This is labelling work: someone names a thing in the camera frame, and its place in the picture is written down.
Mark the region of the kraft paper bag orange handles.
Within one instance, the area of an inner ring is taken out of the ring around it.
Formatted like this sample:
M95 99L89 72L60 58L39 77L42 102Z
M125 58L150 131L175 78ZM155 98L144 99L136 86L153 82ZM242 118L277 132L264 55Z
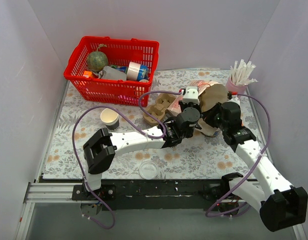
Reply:
M191 80L189 86L198 87L198 99L202 113L210 110L217 103L228 101L228 91L226 87L216 81ZM204 129L212 128L202 119L200 119L197 124L198 126L195 129L202 134Z

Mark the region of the white plastic coffee lid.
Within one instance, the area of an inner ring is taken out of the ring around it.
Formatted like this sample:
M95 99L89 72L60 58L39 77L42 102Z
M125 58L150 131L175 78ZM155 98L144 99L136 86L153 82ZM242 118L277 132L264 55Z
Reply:
M152 161L145 161L139 167L139 175L145 180L154 179L158 171L158 166Z

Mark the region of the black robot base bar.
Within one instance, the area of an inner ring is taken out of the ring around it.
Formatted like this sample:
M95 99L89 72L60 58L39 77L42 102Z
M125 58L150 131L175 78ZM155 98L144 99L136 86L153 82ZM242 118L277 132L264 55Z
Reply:
M94 193L112 210L202 209L222 196L220 179L104 179Z

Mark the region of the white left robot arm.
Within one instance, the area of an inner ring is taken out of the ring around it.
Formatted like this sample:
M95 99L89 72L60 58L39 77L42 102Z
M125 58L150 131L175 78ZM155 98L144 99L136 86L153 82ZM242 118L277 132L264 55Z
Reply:
M145 134L137 131L116 133L107 128L99 129L84 145L84 159L87 173L84 177L83 194L89 200L100 196L102 173L107 171L115 157L145 149L164 149L174 147L184 138L191 138L201 113L194 107L187 107L177 116L170 117L163 125L166 129L154 126L146 129Z

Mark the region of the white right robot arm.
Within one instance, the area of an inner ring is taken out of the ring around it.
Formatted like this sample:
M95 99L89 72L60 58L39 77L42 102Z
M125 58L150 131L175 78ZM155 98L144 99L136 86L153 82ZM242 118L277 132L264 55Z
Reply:
M221 178L222 199L240 197L259 212L265 227L276 232L302 224L306 220L308 194L286 180L263 154L250 129L242 125L241 107L228 101L217 103L204 113L204 122L219 128L224 141L249 167L260 187L249 182L248 175L235 172Z

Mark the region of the pink straw holder cup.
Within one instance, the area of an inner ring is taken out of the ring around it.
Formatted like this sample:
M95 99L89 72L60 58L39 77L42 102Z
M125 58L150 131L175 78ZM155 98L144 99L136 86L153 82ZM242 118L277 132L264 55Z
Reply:
M226 89L227 89L228 91L230 91L230 92L235 92L235 93L238 93L238 94L244 94L244 92L245 92L246 89L247 89L247 85L235 85L235 84L232 82L231 77L228 78L225 87L226 87Z

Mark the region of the brown pulp cup carrier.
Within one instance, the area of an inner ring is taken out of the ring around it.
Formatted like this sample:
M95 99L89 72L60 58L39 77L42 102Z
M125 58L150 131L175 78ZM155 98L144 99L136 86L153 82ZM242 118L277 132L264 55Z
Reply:
M169 110L169 107L176 98L177 97L172 94L160 93L156 98L155 103L148 105L145 108L145 111L163 123L168 118L175 116L175 114Z

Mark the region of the white wrapped straws bundle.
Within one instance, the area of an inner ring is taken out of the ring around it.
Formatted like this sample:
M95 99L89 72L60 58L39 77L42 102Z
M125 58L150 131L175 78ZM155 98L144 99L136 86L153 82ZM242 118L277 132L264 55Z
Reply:
M235 61L234 66L230 67L230 76L229 80L235 86L247 86L251 83L257 83L258 81L255 78L250 78L251 73L256 68L251 61L245 62L244 59L241 59L240 62Z

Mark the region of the blue white can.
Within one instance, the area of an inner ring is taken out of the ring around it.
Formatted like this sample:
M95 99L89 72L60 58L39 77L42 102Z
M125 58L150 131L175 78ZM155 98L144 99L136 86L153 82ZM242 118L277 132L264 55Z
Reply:
M136 62L130 62L126 72L126 79L129 81L147 80L149 75L149 68L146 65Z

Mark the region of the empty dark paper cup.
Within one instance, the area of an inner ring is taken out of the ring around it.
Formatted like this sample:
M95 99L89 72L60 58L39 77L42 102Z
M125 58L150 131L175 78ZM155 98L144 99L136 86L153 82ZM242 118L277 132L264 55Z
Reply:
M116 130L120 125L119 114L110 108L100 113L100 120L109 130Z

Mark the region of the grey pouch package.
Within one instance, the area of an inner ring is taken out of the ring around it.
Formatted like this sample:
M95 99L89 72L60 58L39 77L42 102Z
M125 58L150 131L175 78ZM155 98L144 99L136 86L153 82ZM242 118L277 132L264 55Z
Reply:
M104 80L127 80L127 70L126 66L105 66L103 70L98 73L99 79Z

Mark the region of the red plastic shopping basket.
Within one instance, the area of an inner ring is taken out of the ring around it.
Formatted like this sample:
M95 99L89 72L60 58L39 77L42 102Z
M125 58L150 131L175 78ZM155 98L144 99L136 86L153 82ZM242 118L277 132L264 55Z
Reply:
M64 71L87 101L136 106L151 90L159 42L85 36Z

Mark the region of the green round melon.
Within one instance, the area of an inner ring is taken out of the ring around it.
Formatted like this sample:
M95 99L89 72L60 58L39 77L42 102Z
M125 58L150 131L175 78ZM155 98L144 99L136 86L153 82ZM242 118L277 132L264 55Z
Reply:
M100 72L109 64L108 57L101 51L101 48L106 48L106 44L100 44L95 51L91 52L87 58L87 67L94 72Z

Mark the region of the orange small carton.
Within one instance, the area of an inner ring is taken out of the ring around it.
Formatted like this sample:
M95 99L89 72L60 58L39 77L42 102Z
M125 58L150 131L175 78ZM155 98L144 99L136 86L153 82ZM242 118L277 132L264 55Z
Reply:
M82 76L85 77L85 78L93 78L93 73L91 71L86 70L86 71L84 71Z

